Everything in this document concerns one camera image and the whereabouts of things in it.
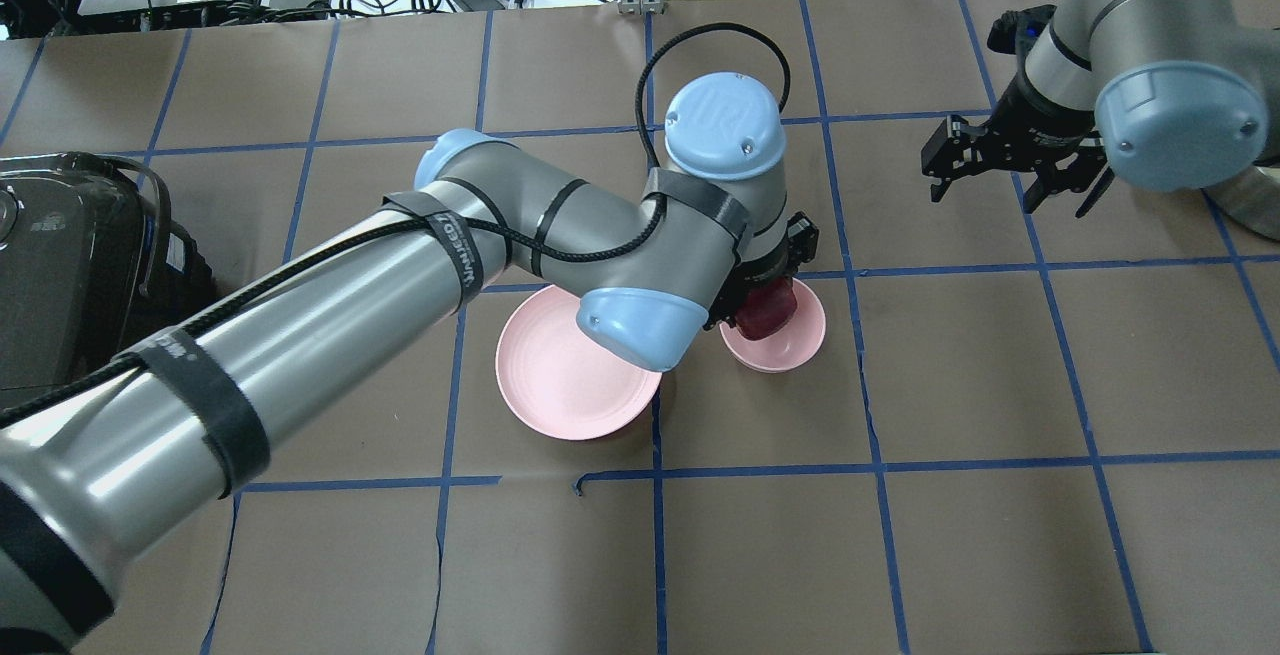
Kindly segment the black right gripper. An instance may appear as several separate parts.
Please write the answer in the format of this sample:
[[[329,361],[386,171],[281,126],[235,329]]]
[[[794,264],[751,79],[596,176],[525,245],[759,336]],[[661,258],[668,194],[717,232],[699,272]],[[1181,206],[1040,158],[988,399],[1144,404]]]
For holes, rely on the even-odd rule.
[[[1051,29],[1055,12],[1052,4],[1004,12],[989,26],[986,49],[1015,58],[1015,75],[983,125],[948,114],[925,139],[922,175],[931,180],[932,203],[941,203],[960,178],[991,169],[1033,173],[1021,196],[1021,212],[1028,216],[1062,193],[1085,194],[1075,216],[1087,216],[1107,193],[1108,162],[1092,114],[1053,102],[1030,82],[1033,46],[1041,41],[1052,50],[1057,46]]]

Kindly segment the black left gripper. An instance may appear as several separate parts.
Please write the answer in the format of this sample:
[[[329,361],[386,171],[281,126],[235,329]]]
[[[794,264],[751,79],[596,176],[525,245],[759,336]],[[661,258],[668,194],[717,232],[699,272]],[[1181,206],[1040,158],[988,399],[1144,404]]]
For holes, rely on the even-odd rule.
[[[815,258],[819,237],[819,228],[806,212],[794,212],[773,249],[760,258],[731,269],[710,304],[705,330],[713,330],[719,322],[728,322],[735,328],[733,313],[744,304],[750,290],[765,287],[777,278],[795,280],[800,267]]]

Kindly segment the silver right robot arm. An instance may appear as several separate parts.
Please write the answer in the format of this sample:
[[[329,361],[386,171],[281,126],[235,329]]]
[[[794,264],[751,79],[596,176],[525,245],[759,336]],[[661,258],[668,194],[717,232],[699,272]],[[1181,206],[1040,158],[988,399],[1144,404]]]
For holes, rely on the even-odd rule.
[[[1277,239],[1277,31],[1242,26],[1233,0],[1061,0],[1005,12],[991,52],[1014,75],[987,122],[946,116],[922,148],[931,200],[986,171],[1029,173],[1024,212],[1116,180],[1206,191]]]

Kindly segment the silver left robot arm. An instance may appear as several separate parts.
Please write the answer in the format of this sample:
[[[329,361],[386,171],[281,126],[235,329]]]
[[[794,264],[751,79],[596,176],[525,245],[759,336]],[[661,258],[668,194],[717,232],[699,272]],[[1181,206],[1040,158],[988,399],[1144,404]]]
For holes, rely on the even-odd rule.
[[[412,189],[104,367],[3,414],[3,651],[67,654],[125,572],[238,494],[306,423],[507,267],[577,296],[577,328],[667,372],[750,290],[813,258],[788,217],[786,93],[744,73],[685,84],[637,203],[457,128]]]

